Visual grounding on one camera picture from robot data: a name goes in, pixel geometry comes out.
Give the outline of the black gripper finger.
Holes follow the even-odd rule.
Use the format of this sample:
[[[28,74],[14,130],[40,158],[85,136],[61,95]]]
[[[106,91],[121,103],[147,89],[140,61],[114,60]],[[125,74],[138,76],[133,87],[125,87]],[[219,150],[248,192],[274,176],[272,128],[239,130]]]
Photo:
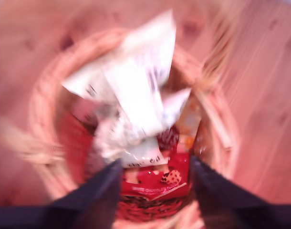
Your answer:
[[[207,229],[264,229],[266,203],[197,157],[191,158],[193,191]]]
[[[52,204],[53,229],[110,229],[120,197],[121,160]]]

